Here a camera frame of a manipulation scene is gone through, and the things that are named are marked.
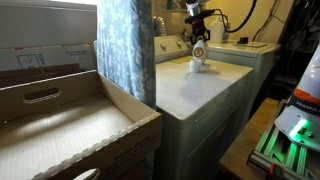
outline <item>laundry room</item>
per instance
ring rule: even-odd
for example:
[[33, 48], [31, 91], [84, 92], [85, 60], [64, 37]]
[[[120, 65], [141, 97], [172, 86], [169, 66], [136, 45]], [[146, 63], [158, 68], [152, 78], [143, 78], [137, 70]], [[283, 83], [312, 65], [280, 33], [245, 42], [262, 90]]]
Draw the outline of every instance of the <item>laundry room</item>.
[[319, 11], [1, 0], [0, 179], [320, 179]]

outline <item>blue patterned curtain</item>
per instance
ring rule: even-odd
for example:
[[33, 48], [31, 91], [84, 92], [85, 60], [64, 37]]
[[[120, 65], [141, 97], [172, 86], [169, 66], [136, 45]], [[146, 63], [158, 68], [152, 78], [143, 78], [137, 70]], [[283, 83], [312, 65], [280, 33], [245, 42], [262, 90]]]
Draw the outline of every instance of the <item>blue patterned curtain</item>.
[[98, 0], [98, 71], [151, 108], [155, 104], [151, 0]]

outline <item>wall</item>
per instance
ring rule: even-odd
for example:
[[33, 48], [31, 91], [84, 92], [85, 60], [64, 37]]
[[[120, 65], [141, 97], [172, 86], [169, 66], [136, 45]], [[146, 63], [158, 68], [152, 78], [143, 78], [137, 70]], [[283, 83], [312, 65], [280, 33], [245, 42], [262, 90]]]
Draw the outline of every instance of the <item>wall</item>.
[[0, 48], [92, 44], [96, 39], [95, 6], [35, 0], [32, 6], [32, 0], [10, 1], [11, 5], [4, 5], [5, 1], [0, 4]]
[[[206, 3], [205, 7], [206, 9], [221, 9], [224, 14], [228, 15], [228, 18], [231, 22], [231, 29], [234, 29], [238, 27], [245, 19], [251, 8], [252, 1], [253, 0], [211, 0]], [[160, 15], [165, 19], [169, 35], [180, 35], [183, 27], [187, 27], [187, 29], [189, 29], [189, 33], [191, 33], [190, 25], [184, 24], [184, 19], [187, 14], [163, 11], [166, 5], [165, 0], [153, 0], [153, 2], [154, 15]], [[239, 39], [240, 37], [247, 36], [249, 37], [249, 40], [252, 40], [256, 31], [267, 19], [273, 2], [274, 1], [272, 0], [258, 0], [256, 8], [247, 24], [238, 32], [230, 34], [229, 39]], [[278, 0], [278, 5], [275, 8], [275, 16], [279, 17], [283, 21], [286, 21], [293, 2], [294, 0]], [[209, 28], [209, 24], [212, 21], [213, 17], [205, 19], [207, 28]], [[284, 26], [284, 23], [273, 18], [259, 41], [270, 43], [278, 42]]]

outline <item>dryer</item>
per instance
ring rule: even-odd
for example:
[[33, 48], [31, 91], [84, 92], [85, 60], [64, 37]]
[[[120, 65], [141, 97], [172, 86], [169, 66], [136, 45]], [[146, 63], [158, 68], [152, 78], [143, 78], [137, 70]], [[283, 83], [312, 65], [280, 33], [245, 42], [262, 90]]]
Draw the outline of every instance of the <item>dryer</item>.
[[237, 44], [235, 40], [227, 43], [208, 43], [208, 59], [253, 68], [252, 79], [246, 92], [247, 99], [241, 110], [245, 118], [238, 124], [240, 130], [267, 95], [274, 77], [276, 55], [280, 47], [279, 44], [264, 42]]
[[163, 115], [154, 179], [194, 180], [214, 176], [233, 141], [252, 68], [207, 60], [191, 73], [188, 48], [178, 36], [155, 38], [156, 104]]

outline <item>box handle hole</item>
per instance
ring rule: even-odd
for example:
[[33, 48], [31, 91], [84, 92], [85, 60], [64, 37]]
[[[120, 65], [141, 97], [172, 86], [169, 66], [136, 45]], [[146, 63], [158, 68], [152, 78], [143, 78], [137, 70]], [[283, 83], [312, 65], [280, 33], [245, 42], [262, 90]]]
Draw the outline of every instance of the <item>box handle hole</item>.
[[23, 101], [27, 104], [32, 104], [58, 97], [60, 94], [61, 92], [58, 88], [50, 88], [26, 94]]

